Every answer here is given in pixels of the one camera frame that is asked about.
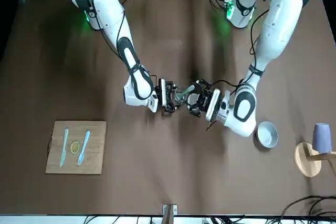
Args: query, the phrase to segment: green light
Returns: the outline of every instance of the green light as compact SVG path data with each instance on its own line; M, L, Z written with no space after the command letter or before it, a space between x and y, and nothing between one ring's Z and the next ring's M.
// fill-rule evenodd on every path
M231 20L232 15L233 15L233 11L235 10L234 6L231 6L227 11L226 11L226 18L228 20Z
M84 13L85 13L85 16L86 16L86 21L87 21L87 22L90 22L90 21L89 21L88 14L86 13L86 11L84 11Z

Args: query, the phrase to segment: black wrist strap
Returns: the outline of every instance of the black wrist strap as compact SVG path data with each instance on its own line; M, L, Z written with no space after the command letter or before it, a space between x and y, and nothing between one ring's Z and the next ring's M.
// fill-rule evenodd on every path
M250 70L252 72L252 74L256 74L258 76L262 76L263 75L263 71L260 71L259 69L256 69L254 66L252 66L252 64L249 66L248 70Z
M246 8L245 6L243 6L239 0L236 0L236 6L237 8L240 10L240 12L242 13L242 16L247 16L250 14L250 12L253 10L254 6L256 3L254 3L253 6Z

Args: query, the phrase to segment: robot elbow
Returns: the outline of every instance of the robot elbow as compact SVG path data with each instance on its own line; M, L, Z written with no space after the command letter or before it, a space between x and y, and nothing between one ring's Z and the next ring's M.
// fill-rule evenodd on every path
M233 112L230 111L229 115L224 123L224 126L230 128L235 133L242 137L249 137L253 133L256 127L256 115L255 110L250 115L250 117L245 121L242 122L234 117Z

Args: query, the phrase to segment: lemon slice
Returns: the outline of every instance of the lemon slice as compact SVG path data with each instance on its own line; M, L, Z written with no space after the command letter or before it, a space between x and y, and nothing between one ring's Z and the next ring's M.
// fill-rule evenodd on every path
M73 141L73 143L70 146L70 151L73 154L77 154L79 152L79 143L78 141Z

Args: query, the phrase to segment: wooden cutting board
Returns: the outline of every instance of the wooden cutting board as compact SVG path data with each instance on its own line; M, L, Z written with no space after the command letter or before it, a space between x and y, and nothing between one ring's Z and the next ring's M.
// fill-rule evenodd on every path
M60 167L65 128L69 129L66 143L66 157ZM84 159L80 166L77 160L82 149L86 131L90 131ZM51 137L46 173L63 174L101 174L105 143L106 122L101 121L56 121ZM70 146L74 141L79 143L79 151L71 153Z

